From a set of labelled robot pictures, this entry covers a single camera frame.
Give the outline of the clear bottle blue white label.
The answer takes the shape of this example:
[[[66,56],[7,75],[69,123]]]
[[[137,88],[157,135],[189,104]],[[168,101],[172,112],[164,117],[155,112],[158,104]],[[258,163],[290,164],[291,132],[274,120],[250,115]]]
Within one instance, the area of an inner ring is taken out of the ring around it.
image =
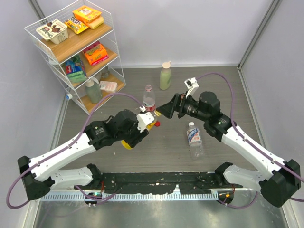
[[[186,135],[190,147],[191,158],[193,160],[200,159],[205,154],[205,152],[200,130],[194,122],[188,123]]]

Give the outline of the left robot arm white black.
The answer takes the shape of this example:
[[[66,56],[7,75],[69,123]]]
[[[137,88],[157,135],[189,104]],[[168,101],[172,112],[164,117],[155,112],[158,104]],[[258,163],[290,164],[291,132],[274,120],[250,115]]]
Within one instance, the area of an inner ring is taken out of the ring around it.
[[[28,200],[37,200],[51,189],[73,185],[97,189],[101,185],[99,170],[88,165],[77,171],[60,171],[72,161],[98,151],[114,142],[124,141],[135,147],[149,134],[154,122],[150,112],[135,114],[123,110],[103,121],[93,121],[70,141],[36,158],[22,156],[17,160]]]

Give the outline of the clear bottle red label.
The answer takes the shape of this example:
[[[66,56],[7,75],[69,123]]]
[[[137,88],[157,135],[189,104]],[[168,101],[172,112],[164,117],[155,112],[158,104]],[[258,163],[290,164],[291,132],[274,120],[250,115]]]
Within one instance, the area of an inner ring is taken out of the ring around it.
[[[156,108],[155,93],[151,85],[146,85],[145,87],[145,91],[143,93],[143,105],[148,112],[153,112]]]

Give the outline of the yellow juice bottle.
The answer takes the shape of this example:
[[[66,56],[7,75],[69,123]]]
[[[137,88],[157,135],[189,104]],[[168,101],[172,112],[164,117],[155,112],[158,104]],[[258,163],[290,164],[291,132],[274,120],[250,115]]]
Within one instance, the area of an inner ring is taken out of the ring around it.
[[[152,115],[153,115],[153,117],[154,117],[154,121],[151,122],[149,125],[146,126],[147,131],[150,131],[153,127],[156,127],[156,126],[155,126],[155,122],[156,122],[156,121],[159,121],[158,118],[159,118],[160,116],[157,116],[157,115],[154,113],[154,111],[152,112]],[[124,141],[124,140],[121,141],[121,145],[122,145],[124,148],[128,149],[128,150],[131,150],[131,149],[132,149],[132,147],[131,147],[126,141]]]

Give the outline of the yellow bottle cap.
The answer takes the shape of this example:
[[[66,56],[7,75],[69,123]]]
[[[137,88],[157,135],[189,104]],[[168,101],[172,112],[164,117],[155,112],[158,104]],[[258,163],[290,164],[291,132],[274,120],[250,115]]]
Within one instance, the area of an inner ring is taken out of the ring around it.
[[[161,113],[158,112],[158,111],[154,111],[154,113],[155,113],[157,116],[161,116]]]

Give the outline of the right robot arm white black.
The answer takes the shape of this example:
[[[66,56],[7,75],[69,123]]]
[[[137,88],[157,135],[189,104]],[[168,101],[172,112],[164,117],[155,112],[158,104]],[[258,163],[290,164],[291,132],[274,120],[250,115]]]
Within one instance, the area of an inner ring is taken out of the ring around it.
[[[286,161],[253,141],[221,112],[220,101],[213,92],[201,93],[198,101],[191,95],[175,94],[156,110],[168,119],[177,112],[178,118],[188,115],[203,121],[204,129],[210,136],[237,151],[256,169],[246,170],[226,162],[216,170],[218,173],[214,181],[217,186],[224,188],[233,183],[253,189],[278,208],[300,189],[299,163],[293,159]]]

